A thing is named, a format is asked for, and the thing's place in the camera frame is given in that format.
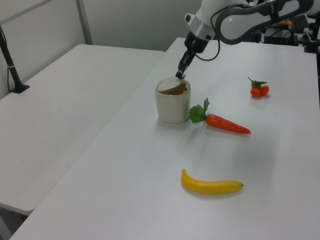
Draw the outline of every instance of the black cable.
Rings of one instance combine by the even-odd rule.
[[[11,93],[10,87],[9,87],[9,67],[6,67],[6,84],[8,86],[8,91]]]
[[[279,30],[275,31],[274,33],[272,33],[272,34],[269,36],[269,38],[272,38],[275,34],[281,32],[281,31],[283,31],[283,30],[284,30],[284,29],[279,29]]]
[[[5,35],[4,31],[2,30],[1,25],[0,25],[0,32],[1,32],[2,36],[3,36],[3,38],[4,38],[4,42],[5,42],[5,44],[7,44],[6,35]]]
[[[4,33],[1,25],[0,25],[0,32],[1,32],[2,36],[3,36],[5,45],[7,45],[6,35],[5,35],[5,33]],[[9,87],[9,67],[8,67],[8,66],[6,67],[6,84],[7,84],[7,86],[8,86],[8,91],[9,91],[9,93],[11,93],[11,90],[10,90],[10,87]]]
[[[220,9],[219,11],[217,11],[216,13],[214,13],[214,14],[211,16],[211,18],[210,18],[210,24],[211,24],[211,27],[212,27],[212,29],[213,29],[213,31],[214,31],[216,40],[218,41],[218,51],[217,51],[216,55],[215,55],[213,58],[210,58],[210,59],[204,59],[204,58],[198,56],[197,54],[195,54],[195,56],[196,56],[198,59],[200,59],[200,60],[202,60],[202,61],[205,61],[205,62],[210,62],[210,61],[212,61],[212,60],[215,60],[215,59],[218,57],[218,55],[219,55],[219,53],[220,53],[220,49],[221,49],[221,43],[220,43],[220,37],[219,37],[219,35],[218,35],[218,33],[217,33],[217,30],[216,30],[216,28],[215,28],[215,26],[214,26],[214,23],[213,23],[213,18],[215,17],[215,15],[217,15],[218,13],[221,13],[222,11],[224,11],[224,10],[226,10],[226,9],[228,9],[228,8],[234,8],[234,7],[239,7],[239,6],[243,6],[243,4],[236,4],[236,5],[225,6],[224,8]]]

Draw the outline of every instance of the toy carrot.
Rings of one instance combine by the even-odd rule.
[[[250,130],[235,124],[229,120],[226,120],[220,116],[208,114],[206,115],[206,111],[208,110],[210,102],[208,98],[204,100],[203,107],[200,105],[194,106],[190,109],[190,119],[193,124],[200,123],[205,120],[206,124],[211,127],[224,129],[230,132],[239,133],[239,134],[250,134]]]

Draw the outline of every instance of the white wall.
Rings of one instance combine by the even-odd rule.
[[[52,0],[3,24],[2,29],[22,82],[85,43],[75,0]],[[6,94],[7,63],[0,51],[0,99]]]
[[[202,0],[82,0],[94,45],[166,51]]]

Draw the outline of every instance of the cable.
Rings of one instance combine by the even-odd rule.
[[[5,33],[4,33],[1,25],[0,25],[0,32],[1,32],[2,36],[3,36],[5,45],[7,45],[6,35],[5,35]],[[11,90],[10,90],[10,87],[9,87],[9,67],[8,67],[8,66],[6,67],[6,84],[7,84],[7,86],[8,86],[8,91],[9,91],[9,93],[11,93]]]
[[[1,32],[2,36],[3,36],[3,38],[4,38],[4,42],[5,42],[5,44],[7,44],[6,35],[5,35],[4,31],[2,30],[1,25],[0,25],[0,32]]]
[[[8,86],[8,91],[11,93],[10,87],[9,87],[9,67],[6,67],[6,84]]]
[[[204,59],[204,58],[198,56],[197,54],[195,54],[195,56],[196,56],[198,59],[200,59],[200,60],[202,60],[202,61],[205,61],[205,62],[210,62],[210,61],[212,61],[212,60],[215,60],[215,59],[218,57],[218,55],[219,55],[219,53],[220,53],[220,49],[221,49],[221,43],[220,43],[220,37],[219,37],[219,35],[218,35],[218,33],[217,33],[217,30],[216,30],[216,28],[215,28],[215,26],[214,26],[214,23],[213,23],[213,18],[214,18],[217,14],[221,13],[222,11],[224,11],[224,10],[226,10],[226,9],[228,9],[228,8],[235,8],[235,7],[240,7],[240,6],[243,7],[243,8],[251,8],[251,6],[247,6],[247,7],[246,7],[244,4],[234,4],[234,5],[225,6],[224,8],[220,9],[219,11],[217,11],[216,13],[214,13],[214,14],[211,16],[211,18],[210,18],[210,24],[211,24],[211,27],[212,27],[212,29],[213,29],[213,31],[214,31],[216,40],[218,41],[218,51],[217,51],[216,55],[215,55],[213,58],[210,58],[210,59]]]

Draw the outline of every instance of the orange carrot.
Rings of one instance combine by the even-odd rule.
[[[239,133],[239,134],[250,134],[250,130],[235,124],[232,121],[226,120],[220,116],[213,115],[213,114],[208,114],[205,119],[206,124],[208,124],[211,127],[218,128],[218,129],[224,129],[227,131],[231,131],[234,133]]]

